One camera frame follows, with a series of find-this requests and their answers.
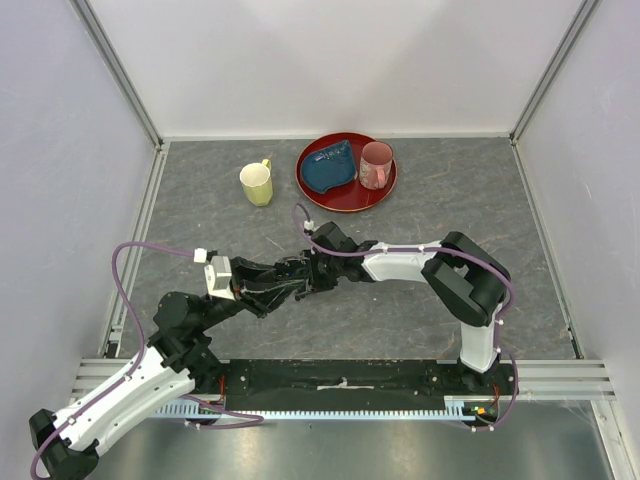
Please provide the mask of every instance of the mug handle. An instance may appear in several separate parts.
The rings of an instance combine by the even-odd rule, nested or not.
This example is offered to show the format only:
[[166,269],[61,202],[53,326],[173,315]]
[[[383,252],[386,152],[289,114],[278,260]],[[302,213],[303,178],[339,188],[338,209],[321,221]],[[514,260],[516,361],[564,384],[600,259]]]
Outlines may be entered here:
[[387,183],[387,176],[384,174],[384,168],[378,167],[376,168],[376,173],[378,175],[378,182],[376,183],[376,188],[383,188],[385,183]]

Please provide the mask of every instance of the patterned mug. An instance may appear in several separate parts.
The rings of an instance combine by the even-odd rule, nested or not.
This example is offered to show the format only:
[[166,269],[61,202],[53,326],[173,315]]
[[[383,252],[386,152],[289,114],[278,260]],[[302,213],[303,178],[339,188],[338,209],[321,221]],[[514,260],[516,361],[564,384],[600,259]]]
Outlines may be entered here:
[[393,150],[386,143],[370,142],[362,149],[358,177],[363,187],[369,190],[384,188],[389,181]]

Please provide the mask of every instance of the robotic arm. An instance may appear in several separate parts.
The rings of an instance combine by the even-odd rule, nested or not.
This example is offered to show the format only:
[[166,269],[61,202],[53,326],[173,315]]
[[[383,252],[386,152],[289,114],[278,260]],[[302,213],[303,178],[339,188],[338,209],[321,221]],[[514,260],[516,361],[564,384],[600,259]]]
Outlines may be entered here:
[[[291,294],[301,300],[332,290],[341,277],[352,282],[408,280],[431,285],[461,322],[458,364],[461,378],[466,379],[463,382],[491,383],[499,364],[494,348],[495,314],[505,301],[506,288],[493,273],[468,258],[491,265],[507,279],[509,273],[478,245],[459,232],[423,246],[374,240],[356,244],[333,222],[307,233],[320,248],[303,250],[274,265],[196,250],[194,260],[205,264],[207,294],[170,292],[162,297],[153,319],[159,330],[150,337],[146,351],[138,353],[144,355],[138,369],[127,375],[134,358],[80,401],[55,413],[40,410],[31,417],[36,449],[65,421],[69,422],[42,454],[52,478],[85,478],[118,439],[163,405],[189,392],[215,391],[225,364],[210,351],[211,339],[204,334],[207,329],[242,310],[264,317]],[[432,252],[429,247],[444,247],[460,255]],[[360,256],[342,257],[323,251]],[[123,377],[118,388],[73,419],[87,402]]]

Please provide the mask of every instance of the plate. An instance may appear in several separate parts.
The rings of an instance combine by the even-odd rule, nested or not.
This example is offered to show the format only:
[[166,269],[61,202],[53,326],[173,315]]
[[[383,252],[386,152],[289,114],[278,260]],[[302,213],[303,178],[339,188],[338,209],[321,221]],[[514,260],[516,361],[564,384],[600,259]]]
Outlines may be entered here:
[[391,163],[389,181],[384,188],[381,188],[379,190],[369,190],[368,188],[364,188],[360,181],[356,178],[346,185],[331,188],[326,193],[316,193],[309,187],[307,187],[302,180],[302,175],[300,174],[300,166],[302,165],[302,161],[307,155],[315,152],[316,150],[320,150],[343,140],[349,140],[356,162],[356,172],[360,171],[360,158],[362,157],[362,149],[367,143],[375,142],[376,140],[360,133],[332,133],[330,135],[325,135],[324,137],[314,140],[307,146],[307,148],[302,151],[300,157],[298,158],[298,163],[296,164],[296,181],[298,182],[298,186],[300,187],[300,190],[302,190],[302,193],[304,193],[304,195],[309,200],[322,208],[326,208],[327,210],[331,210],[333,212],[343,213],[353,213],[367,210],[368,208],[376,206],[382,200],[387,198],[389,193],[391,193],[391,190],[393,190],[393,187],[396,184],[396,180],[398,179],[398,169],[395,160],[393,160]]

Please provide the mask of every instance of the blue dish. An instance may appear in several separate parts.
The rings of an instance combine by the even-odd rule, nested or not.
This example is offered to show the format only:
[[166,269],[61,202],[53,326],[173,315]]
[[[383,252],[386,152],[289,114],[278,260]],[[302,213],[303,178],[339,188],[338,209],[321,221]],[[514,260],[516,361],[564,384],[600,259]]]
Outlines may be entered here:
[[302,181],[314,192],[326,193],[356,176],[356,162],[349,140],[310,153],[300,165]]

